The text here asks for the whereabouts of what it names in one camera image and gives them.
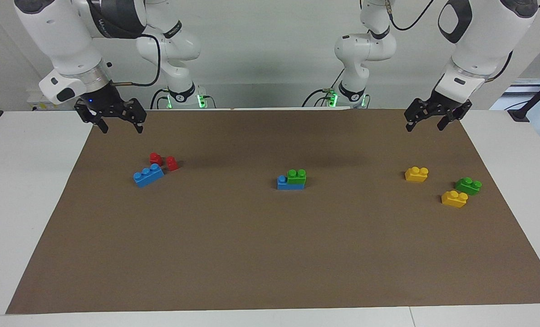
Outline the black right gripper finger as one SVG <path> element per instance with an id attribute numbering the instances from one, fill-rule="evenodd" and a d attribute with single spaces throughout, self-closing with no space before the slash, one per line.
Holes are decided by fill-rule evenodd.
<path id="1" fill-rule="evenodd" d="M 84 102 L 77 102 L 74 110 L 84 123 L 97 126 L 104 134 L 108 132 L 108 125 L 104 122 L 102 115 L 98 113 L 93 114 Z"/>
<path id="2" fill-rule="evenodd" d="M 143 124 L 147 118 L 147 113 L 144 110 L 138 99 L 130 99 L 125 102 L 125 120 L 133 124 L 137 133 L 143 132 Z"/>

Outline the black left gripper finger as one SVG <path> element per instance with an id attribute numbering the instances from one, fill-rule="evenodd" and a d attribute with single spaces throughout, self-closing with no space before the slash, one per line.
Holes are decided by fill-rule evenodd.
<path id="1" fill-rule="evenodd" d="M 440 131 L 443 131 L 451 122 L 454 120 L 462 120 L 471 108 L 471 101 L 466 101 L 465 103 L 453 107 L 453 106 L 440 106 L 443 117 L 437 124 L 437 128 Z"/>
<path id="2" fill-rule="evenodd" d="M 404 112 L 407 132 L 413 131 L 418 122 L 429 118 L 428 105 L 429 102 L 423 99 L 414 99 L 411 102 Z"/>

